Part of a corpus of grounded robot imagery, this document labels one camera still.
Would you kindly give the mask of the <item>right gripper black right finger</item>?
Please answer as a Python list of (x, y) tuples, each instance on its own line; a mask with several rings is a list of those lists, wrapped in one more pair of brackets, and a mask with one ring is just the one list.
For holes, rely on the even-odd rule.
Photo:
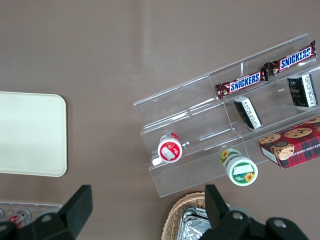
[(271, 217), (261, 224), (240, 210), (230, 210), (214, 184), (205, 186), (205, 211), (211, 228), (206, 240), (307, 240), (291, 220)]

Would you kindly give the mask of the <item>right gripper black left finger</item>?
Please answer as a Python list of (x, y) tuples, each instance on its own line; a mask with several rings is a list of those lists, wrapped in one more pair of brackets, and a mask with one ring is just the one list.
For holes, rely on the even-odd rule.
[(82, 185), (57, 213), (46, 213), (17, 228), (13, 222), (0, 224), (2, 240), (75, 240), (93, 212), (92, 186)]

